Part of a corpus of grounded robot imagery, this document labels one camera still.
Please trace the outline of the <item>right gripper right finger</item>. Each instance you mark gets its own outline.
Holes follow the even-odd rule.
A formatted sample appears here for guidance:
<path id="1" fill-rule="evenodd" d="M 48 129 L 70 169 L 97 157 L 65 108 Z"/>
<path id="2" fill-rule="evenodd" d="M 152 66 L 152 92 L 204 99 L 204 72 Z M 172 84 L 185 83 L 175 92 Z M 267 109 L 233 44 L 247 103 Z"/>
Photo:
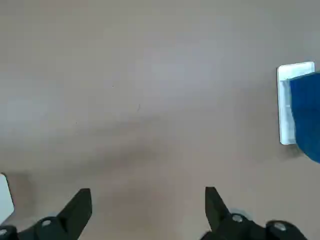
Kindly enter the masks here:
<path id="1" fill-rule="evenodd" d="M 205 214 L 210 226 L 203 240 L 305 240 L 292 223 L 270 220 L 258 225 L 243 214 L 229 211 L 215 187 L 205 188 Z"/>

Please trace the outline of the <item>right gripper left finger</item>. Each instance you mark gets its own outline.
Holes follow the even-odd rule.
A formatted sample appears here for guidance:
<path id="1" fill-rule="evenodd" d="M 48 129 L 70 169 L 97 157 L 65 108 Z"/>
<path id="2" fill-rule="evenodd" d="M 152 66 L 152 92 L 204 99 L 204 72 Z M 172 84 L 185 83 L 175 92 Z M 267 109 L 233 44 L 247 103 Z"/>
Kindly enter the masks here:
<path id="1" fill-rule="evenodd" d="M 81 188 L 56 216 L 40 219 L 18 231 L 13 225 L 0 227 L 2 240 L 77 240 L 92 216 L 92 195 Z"/>

